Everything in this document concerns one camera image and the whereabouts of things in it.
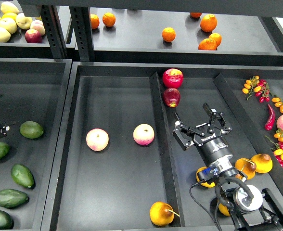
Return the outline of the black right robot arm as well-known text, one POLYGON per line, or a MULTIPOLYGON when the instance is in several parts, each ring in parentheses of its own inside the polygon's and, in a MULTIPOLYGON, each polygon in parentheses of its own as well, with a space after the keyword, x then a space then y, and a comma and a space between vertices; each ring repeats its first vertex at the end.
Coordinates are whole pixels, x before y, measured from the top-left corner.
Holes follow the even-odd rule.
POLYGON ((214 183, 217 205, 225 206, 236 231, 283 231, 283 207, 270 189, 246 184, 247 175, 230 163, 232 149, 224 138, 231 132, 224 114, 203 104, 209 121, 185 125, 175 113, 173 136, 183 150, 195 146, 206 165, 197 173, 202 183, 214 183))

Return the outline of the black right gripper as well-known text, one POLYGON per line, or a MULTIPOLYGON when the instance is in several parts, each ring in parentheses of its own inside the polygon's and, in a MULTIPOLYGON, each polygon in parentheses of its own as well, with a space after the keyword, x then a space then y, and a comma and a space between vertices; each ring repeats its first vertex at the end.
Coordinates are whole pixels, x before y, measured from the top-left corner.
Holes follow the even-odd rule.
POLYGON ((209 122, 190 127, 185 125, 178 113, 175 113, 175 128, 173 136, 183 150, 190 146, 202 147, 206 143, 222 137, 232 131, 232 127, 226 123, 222 116, 211 109, 207 103, 203 103, 203 109, 209 116, 209 122))

